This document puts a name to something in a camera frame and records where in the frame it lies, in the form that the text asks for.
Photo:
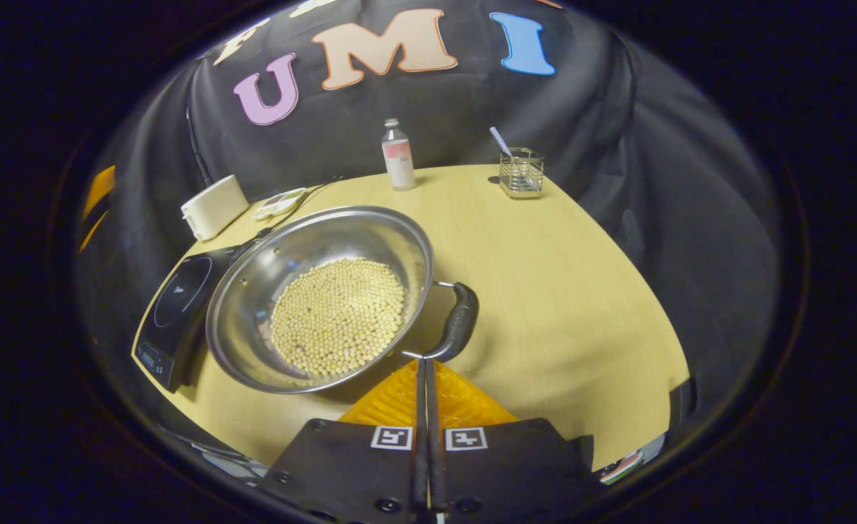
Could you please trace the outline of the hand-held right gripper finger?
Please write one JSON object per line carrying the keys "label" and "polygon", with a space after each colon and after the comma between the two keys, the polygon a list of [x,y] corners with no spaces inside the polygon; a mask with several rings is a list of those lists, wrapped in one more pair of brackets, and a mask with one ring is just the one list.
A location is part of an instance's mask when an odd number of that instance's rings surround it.
{"label": "hand-held right gripper finger", "polygon": [[287,445],[259,490],[325,523],[414,523],[431,507],[426,382],[416,368],[415,426],[369,426],[313,418]]}
{"label": "hand-held right gripper finger", "polygon": [[426,504],[445,523],[561,523],[597,494],[581,450],[532,418],[444,428],[437,365],[426,362]]}

